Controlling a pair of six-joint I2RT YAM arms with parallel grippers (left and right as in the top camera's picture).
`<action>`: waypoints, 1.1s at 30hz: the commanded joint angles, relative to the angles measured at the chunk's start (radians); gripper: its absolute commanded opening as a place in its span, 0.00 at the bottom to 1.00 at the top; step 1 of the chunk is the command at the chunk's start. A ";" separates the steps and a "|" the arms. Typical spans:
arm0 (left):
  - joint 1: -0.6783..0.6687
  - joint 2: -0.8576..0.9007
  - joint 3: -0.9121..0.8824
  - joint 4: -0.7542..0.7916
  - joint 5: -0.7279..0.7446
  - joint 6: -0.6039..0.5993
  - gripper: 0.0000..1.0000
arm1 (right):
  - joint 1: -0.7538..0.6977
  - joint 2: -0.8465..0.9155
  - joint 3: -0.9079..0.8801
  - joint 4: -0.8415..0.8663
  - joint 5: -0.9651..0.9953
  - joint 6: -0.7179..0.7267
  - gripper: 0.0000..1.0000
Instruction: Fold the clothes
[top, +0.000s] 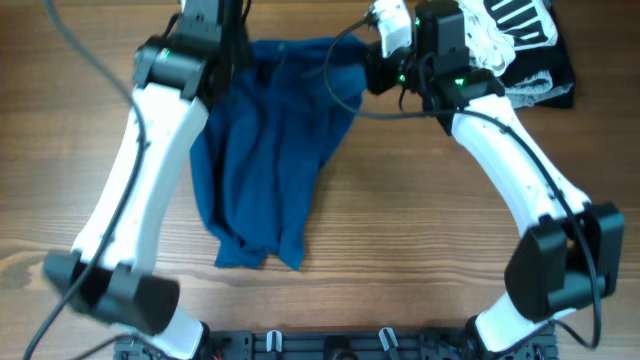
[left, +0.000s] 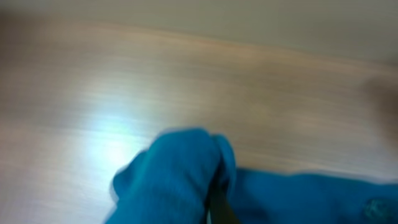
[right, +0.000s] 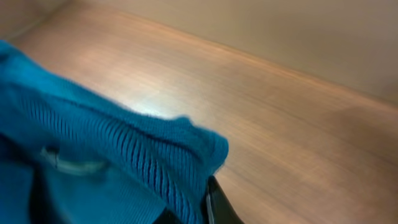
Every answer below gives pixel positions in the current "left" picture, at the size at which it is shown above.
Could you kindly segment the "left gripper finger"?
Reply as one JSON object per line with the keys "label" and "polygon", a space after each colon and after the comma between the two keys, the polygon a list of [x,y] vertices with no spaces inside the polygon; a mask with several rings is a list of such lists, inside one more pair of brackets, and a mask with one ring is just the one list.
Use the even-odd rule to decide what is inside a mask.
{"label": "left gripper finger", "polygon": [[207,224],[239,224],[225,193],[217,185],[209,191]]}

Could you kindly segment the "blue t-shirt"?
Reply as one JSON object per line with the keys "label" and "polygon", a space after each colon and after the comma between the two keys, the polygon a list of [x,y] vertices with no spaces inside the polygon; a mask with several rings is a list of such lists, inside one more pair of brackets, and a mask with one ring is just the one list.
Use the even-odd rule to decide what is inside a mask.
{"label": "blue t-shirt", "polygon": [[240,223],[396,223],[397,185],[236,167],[219,134],[161,134],[113,179],[108,223],[207,223],[208,196],[222,188]]}

